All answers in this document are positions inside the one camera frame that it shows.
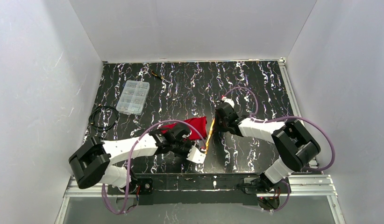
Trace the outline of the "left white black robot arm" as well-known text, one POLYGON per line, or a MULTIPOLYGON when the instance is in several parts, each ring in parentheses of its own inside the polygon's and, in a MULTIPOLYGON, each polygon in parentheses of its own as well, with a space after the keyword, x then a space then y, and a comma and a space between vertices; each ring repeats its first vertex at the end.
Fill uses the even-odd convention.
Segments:
POLYGON ((91 137, 70 156, 69 164, 80 189, 98 183, 125 188, 132 181, 131 166, 116 166, 121 161, 173 152, 190 162, 203 163, 206 154, 189 138, 191 134, 187 124, 177 123, 172 128, 160 127, 125 140, 91 137))

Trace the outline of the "orange wooden fork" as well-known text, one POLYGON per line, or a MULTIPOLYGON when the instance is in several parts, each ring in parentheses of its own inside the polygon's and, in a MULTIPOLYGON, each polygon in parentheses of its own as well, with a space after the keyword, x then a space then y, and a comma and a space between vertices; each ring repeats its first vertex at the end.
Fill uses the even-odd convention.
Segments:
POLYGON ((211 125, 210 125, 210 129, 209 129, 209 132, 208 132, 208 135, 207 135, 207 140, 206 140, 206 143, 205 143, 205 154, 207 154, 208 150, 209 150, 209 143, 210 143, 210 139, 211 139, 212 134, 213 134, 214 124, 215 124, 215 119, 212 120, 211 125))

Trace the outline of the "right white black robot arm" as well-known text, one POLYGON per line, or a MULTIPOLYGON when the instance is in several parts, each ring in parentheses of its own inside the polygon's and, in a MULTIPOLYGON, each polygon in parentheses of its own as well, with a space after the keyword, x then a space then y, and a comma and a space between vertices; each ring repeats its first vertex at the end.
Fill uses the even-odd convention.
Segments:
POLYGON ((270 188, 294 172, 301 171, 321 152, 321 148, 305 126, 296 118, 285 122, 264 122, 238 116, 229 102, 215 109, 214 129, 241 137, 251 137, 275 145, 279 158, 260 174, 258 186, 270 188))

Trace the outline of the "red cloth napkin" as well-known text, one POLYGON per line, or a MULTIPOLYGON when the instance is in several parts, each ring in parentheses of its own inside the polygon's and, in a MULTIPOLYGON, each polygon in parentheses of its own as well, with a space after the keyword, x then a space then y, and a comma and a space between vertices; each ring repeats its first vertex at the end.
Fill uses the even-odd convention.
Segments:
MULTIPOLYGON (((186 122, 186 123, 190 124, 191 126, 193 126, 200 133, 200 135, 203 137, 203 139, 207 138, 207 132, 206 132, 207 120, 206 120, 206 116, 186 119, 186 120, 184 120, 184 122, 186 122)), ((200 140, 201 139, 199 134, 196 131, 191 129, 191 132, 192 133, 189 136, 190 140, 200 140)))

